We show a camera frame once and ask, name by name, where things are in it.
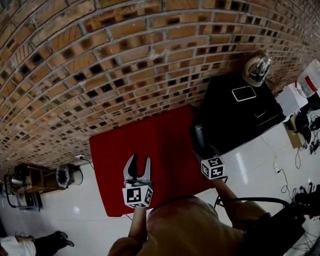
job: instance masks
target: white box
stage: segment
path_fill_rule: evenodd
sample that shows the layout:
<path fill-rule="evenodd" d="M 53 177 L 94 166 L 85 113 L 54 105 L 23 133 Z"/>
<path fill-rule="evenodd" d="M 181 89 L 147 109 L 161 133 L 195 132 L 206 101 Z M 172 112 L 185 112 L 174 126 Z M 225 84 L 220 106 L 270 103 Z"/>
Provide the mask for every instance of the white box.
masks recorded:
<path fill-rule="evenodd" d="M 225 175 L 225 165 L 219 157 L 201 161 L 201 172 L 209 179 L 218 179 Z"/>
<path fill-rule="evenodd" d="M 282 108 L 283 114 L 290 117 L 308 103 L 308 100 L 301 96 L 296 90 L 295 83 L 291 83 L 284 88 L 275 98 Z"/>
<path fill-rule="evenodd" d="M 148 207 L 153 192 L 148 185 L 125 187 L 122 189 L 124 204 L 131 208 Z"/>

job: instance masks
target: wall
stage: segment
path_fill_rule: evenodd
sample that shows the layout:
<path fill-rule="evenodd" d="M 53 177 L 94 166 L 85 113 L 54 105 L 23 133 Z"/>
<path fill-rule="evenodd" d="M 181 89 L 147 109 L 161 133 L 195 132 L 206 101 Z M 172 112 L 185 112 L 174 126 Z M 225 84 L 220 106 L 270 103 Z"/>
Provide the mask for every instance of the wall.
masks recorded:
<path fill-rule="evenodd" d="M 94 134 L 199 106 L 211 76 L 258 49 L 275 93 L 319 59 L 319 16 L 316 0 L 14 1 L 0 14 L 0 169 L 71 163 Z"/>

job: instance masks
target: red cloth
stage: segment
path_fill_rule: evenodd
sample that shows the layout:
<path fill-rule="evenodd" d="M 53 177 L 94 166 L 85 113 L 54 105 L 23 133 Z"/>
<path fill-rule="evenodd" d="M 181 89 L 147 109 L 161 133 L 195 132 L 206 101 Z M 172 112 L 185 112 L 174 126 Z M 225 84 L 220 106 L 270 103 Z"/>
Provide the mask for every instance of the red cloth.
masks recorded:
<path fill-rule="evenodd" d="M 118 217 L 132 213 L 124 204 L 124 168 L 137 153 L 137 168 L 144 171 L 151 158 L 153 195 L 150 208 L 192 196 L 212 187 L 201 173 L 193 153 L 189 105 L 136 121 L 90 138 L 95 176 L 106 214 Z"/>

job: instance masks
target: electric kettle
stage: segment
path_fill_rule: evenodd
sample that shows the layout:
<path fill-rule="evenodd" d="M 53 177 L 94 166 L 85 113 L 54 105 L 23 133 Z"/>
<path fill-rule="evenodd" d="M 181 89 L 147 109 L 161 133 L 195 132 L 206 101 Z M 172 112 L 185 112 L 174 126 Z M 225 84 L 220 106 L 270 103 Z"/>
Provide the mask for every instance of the electric kettle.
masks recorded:
<path fill-rule="evenodd" d="M 249 59 L 242 71 L 243 79 L 253 87 L 259 87 L 262 85 L 267 77 L 270 69 L 271 56 L 269 51 L 258 50 L 255 52 L 254 57 Z"/>

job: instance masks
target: fiducial marker cube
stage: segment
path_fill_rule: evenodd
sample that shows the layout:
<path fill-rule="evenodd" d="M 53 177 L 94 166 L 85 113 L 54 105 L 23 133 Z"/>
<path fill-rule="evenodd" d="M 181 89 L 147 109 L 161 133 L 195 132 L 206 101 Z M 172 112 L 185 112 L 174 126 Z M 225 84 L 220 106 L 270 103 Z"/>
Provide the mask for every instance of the fiducial marker cube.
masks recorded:
<path fill-rule="evenodd" d="M 122 189 L 124 204 L 131 208 L 148 207 L 153 192 L 148 185 L 125 187 Z"/>
<path fill-rule="evenodd" d="M 209 180 L 226 176 L 225 165 L 219 157 L 201 160 L 201 172 Z"/>

